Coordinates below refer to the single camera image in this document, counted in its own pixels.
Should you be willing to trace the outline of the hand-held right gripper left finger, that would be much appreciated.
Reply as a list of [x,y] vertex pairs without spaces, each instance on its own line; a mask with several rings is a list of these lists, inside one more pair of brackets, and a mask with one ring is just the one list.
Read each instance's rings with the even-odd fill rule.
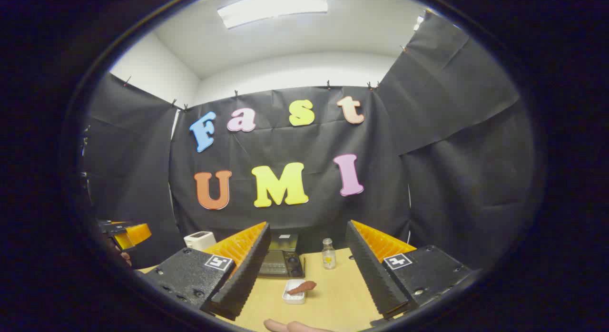
[[139,277],[180,305],[234,321],[242,311],[271,242],[267,222],[198,251],[185,247]]

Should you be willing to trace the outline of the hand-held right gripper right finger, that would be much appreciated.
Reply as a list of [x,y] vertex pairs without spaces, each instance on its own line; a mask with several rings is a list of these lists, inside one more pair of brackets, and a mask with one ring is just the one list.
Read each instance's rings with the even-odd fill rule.
[[435,245],[416,248],[361,222],[348,222],[345,238],[385,319],[439,299],[474,272]]

